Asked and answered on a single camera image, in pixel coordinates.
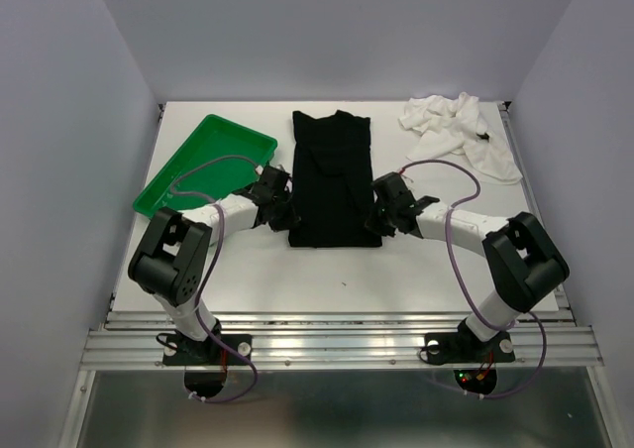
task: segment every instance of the reflective floor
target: reflective floor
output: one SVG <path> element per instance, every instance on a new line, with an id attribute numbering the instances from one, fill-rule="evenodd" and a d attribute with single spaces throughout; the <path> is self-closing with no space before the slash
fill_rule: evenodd
<path id="1" fill-rule="evenodd" d="M 530 370 L 499 372 L 498 391 Z M 609 447 L 585 369 L 548 369 L 504 400 L 466 398 L 431 373 L 263 374 L 226 405 L 188 400 L 178 373 L 99 374 L 79 446 L 100 448 Z M 435 375 L 450 384 L 449 371 Z M 238 386 L 247 375 L 232 380 Z"/>

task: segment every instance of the white table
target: white table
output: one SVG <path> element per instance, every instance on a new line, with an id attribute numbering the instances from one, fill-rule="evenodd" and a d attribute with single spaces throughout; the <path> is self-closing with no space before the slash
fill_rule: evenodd
<path id="1" fill-rule="evenodd" d="M 406 153 L 416 135 L 397 122 L 403 102 L 170 102 L 167 103 L 150 169 L 149 182 L 200 121 L 217 114 L 275 137 L 278 148 L 272 163 L 292 169 L 294 139 L 291 114 L 301 110 L 323 117 L 342 109 L 371 117 L 371 157 L 374 177 L 407 163 Z M 496 103 L 481 103 L 492 131 L 505 137 Z M 463 163 L 462 157 L 449 157 Z M 473 184 L 451 168 L 421 166 L 407 175 L 415 195 L 434 195 L 452 202 L 473 191 Z M 475 212 L 514 216 L 528 210 L 521 184 L 482 184 L 480 197 L 464 205 Z M 147 227 L 137 215 L 125 262 L 116 285 L 112 310 L 161 312 L 155 300 L 128 279 L 127 266 Z M 359 312 L 467 312 L 447 257 L 445 244 L 405 235 L 385 238 L 377 249 L 291 249 L 287 235 L 267 227 L 232 235 L 225 241 L 204 300 L 212 312 L 359 313 Z M 458 263 L 476 302 L 492 290 L 486 261 L 456 249 Z M 550 294 L 537 306 L 557 311 Z"/>

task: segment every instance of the green tray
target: green tray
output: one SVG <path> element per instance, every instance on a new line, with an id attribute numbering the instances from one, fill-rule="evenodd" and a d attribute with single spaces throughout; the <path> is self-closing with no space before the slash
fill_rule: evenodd
<path id="1" fill-rule="evenodd" d="M 148 186 L 139 194 L 134 209 L 152 218 L 162 207 L 186 210 L 205 205 L 197 197 L 174 196 L 171 183 L 189 170 L 212 159 L 238 154 L 264 166 L 273 156 L 277 140 L 210 114 L 198 125 Z M 222 198 L 256 180 L 253 167 L 239 160 L 227 160 L 204 168 L 180 183 L 178 190 L 197 190 Z"/>

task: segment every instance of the black cloth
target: black cloth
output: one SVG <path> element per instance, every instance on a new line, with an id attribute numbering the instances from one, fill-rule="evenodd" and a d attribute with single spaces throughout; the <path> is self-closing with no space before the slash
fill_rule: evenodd
<path id="1" fill-rule="evenodd" d="M 292 203 L 301 218 L 291 247 L 380 247 L 366 229 L 371 189 L 370 118 L 344 111 L 315 119 L 293 113 Z"/>

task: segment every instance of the crumpled white towel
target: crumpled white towel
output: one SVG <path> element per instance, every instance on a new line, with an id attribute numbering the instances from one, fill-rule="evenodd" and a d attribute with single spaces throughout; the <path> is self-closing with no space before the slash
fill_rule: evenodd
<path id="1" fill-rule="evenodd" d="M 412 98 L 399 119 L 406 130 L 421 135 L 407 155 L 411 161 L 464 154 L 471 166 L 493 183 L 511 184 L 522 178 L 504 139 L 491 131 L 479 113 L 478 98 L 460 93 L 458 99 L 439 95 Z"/>

